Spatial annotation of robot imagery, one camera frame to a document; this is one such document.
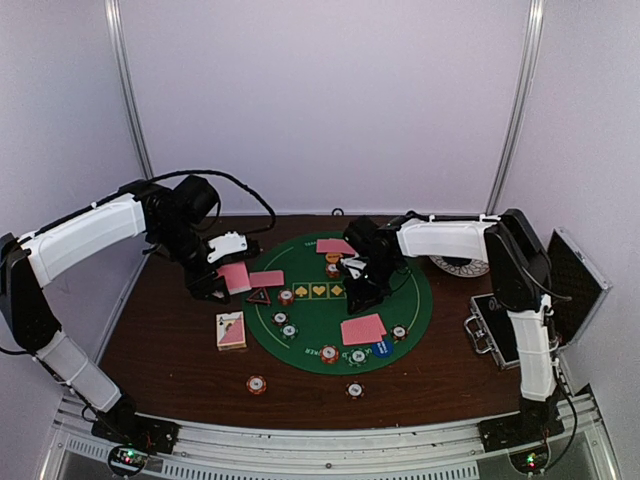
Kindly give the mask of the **green chip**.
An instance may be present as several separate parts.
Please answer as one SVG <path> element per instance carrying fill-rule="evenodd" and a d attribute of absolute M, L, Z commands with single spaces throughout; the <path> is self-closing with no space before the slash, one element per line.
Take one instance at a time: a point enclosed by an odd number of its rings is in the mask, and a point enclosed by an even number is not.
<path fill-rule="evenodd" d="M 299 328 L 295 324 L 287 324 L 280 329 L 280 335 L 286 341 L 295 339 L 298 334 Z"/>
<path fill-rule="evenodd" d="M 368 361 L 368 355 L 363 349 L 353 349 L 348 353 L 347 361 L 351 366 L 363 366 Z"/>

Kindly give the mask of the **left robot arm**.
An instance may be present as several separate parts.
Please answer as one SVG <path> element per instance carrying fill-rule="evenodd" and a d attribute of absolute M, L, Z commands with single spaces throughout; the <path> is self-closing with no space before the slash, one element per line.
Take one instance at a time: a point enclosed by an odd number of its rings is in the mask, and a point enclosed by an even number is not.
<path fill-rule="evenodd" d="M 204 178 L 187 176 L 174 188 L 138 180 L 37 231 L 1 239 L 1 313 L 22 355 L 29 355 L 74 391 L 123 444 L 144 433 L 136 406 L 63 330 L 43 293 L 60 274 L 129 238 L 144 236 L 180 264 L 199 300 L 228 302 L 219 268 L 249 249 L 242 234 L 205 238 L 196 226 L 219 202 Z"/>

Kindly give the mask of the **brown poker chip stack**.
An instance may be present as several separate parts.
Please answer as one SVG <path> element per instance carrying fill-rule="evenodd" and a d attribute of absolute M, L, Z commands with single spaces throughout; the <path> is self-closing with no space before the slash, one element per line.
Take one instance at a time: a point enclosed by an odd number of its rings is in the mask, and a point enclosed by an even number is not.
<path fill-rule="evenodd" d="M 364 385 L 357 381 L 350 382 L 345 387 L 345 394 L 351 400 L 360 399 L 365 394 Z"/>

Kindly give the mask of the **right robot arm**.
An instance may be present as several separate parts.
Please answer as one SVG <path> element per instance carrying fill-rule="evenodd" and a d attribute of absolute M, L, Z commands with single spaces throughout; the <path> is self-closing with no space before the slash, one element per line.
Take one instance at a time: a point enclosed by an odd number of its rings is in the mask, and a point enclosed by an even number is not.
<path fill-rule="evenodd" d="M 514 329 L 521 368 L 521 412 L 512 430 L 519 440 L 535 440 L 551 424 L 559 396 L 552 351 L 554 301 L 552 264 L 524 213 L 442 216 L 415 211 L 383 225 L 368 216 L 352 220 L 343 233 L 354 249 L 338 264 L 347 310 L 364 312 L 391 296 L 390 279 L 410 258 L 441 257 L 487 264 L 493 294 Z"/>

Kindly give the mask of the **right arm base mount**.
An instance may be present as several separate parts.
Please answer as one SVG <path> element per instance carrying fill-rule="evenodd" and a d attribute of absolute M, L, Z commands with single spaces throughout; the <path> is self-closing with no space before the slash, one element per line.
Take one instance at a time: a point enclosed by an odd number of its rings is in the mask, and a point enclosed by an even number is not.
<path fill-rule="evenodd" d="M 525 426 L 522 414 L 483 420 L 477 427 L 486 453 L 541 443 L 565 432 L 563 422 L 558 419 L 542 426 Z"/>

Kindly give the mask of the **red chips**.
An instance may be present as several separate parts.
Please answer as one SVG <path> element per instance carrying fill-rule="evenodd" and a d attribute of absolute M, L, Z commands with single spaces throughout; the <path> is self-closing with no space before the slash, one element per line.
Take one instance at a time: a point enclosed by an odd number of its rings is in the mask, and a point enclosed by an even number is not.
<path fill-rule="evenodd" d="M 282 306 L 289 306 L 295 301 L 295 294 L 290 289 L 282 289 L 279 291 L 278 301 Z"/>
<path fill-rule="evenodd" d="M 337 279 L 341 276 L 341 272 L 335 263 L 328 263 L 325 268 L 325 273 L 331 279 Z"/>
<path fill-rule="evenodd" d="M 327 364 L 327 365 L 336 364 L 340 359 L 340 351 L 334 345 L 325 345 L 320 350 L 320 358 L 324 364 Z"/>

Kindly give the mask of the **red card deck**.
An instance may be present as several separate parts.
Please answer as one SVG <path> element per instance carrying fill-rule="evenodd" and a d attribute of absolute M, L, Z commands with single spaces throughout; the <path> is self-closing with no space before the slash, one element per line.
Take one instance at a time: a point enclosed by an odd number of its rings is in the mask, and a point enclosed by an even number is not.
<path fill-rule="evenodd" d="M 249 272 L 244 262 L 223 265 L 217 269 L 217 273 L 224 279 L 230 295 L 244 293 L 251 289 Z"/>

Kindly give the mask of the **orange poker chip stack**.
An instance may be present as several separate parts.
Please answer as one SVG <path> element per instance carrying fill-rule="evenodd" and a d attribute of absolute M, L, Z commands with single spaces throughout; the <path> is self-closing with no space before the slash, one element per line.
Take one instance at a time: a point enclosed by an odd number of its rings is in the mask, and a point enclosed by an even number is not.
<path fill-rule="evenodd" d="M 267 382 L 264 377 L 253 375 L 247 379 L 246 388 L 251 394 L 261 395 L 267 389 Z"/>

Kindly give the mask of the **blue small blind button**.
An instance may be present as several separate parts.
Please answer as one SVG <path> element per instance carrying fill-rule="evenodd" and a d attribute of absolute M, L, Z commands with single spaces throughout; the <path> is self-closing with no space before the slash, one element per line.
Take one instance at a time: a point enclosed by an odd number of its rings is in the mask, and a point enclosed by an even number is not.
<path fill-rule="evenodd" d="M 371 345 L 372 354 L 380 359 L 390 358 L 394 353 L 394 345 L 388 339 L 383 339 L 380 342 Z"/>

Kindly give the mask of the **orange big blind button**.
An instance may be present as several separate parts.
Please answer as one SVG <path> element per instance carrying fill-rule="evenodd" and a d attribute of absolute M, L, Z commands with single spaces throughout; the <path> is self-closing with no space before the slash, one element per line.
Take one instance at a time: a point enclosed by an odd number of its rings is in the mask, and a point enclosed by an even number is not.
<path fill-rule="evenodd" d="M 328 263 L 336 264 L 342 258 L 342 254 L 339 252 L 329 252 L 325 255 L 325 259 Z"/>

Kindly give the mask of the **black red triangular dealer button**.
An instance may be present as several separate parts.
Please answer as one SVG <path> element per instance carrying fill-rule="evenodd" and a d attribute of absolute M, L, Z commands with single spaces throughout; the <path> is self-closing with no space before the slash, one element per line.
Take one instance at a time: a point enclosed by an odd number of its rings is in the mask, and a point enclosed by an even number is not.
<path fill-rule="evenodd" d="M 258 287 L 254 289 L 246 298 L 246 302 L 253 305 L 267 305 L 272 304 L 271 297 L 266 287 Z"/>

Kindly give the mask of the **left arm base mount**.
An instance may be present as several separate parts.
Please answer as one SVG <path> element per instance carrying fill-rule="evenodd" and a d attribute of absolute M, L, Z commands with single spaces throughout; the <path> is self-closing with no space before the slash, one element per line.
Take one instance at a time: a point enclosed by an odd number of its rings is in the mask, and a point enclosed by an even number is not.
<path fill-rule="evenodd" d="M 91 427 L 91 434 L 95 437 L 131 445 L 151 454 L 171 454 L 179 431 L 180 427 L 175 422 L 137 414 L 125 419 L 99 416 Z"/>

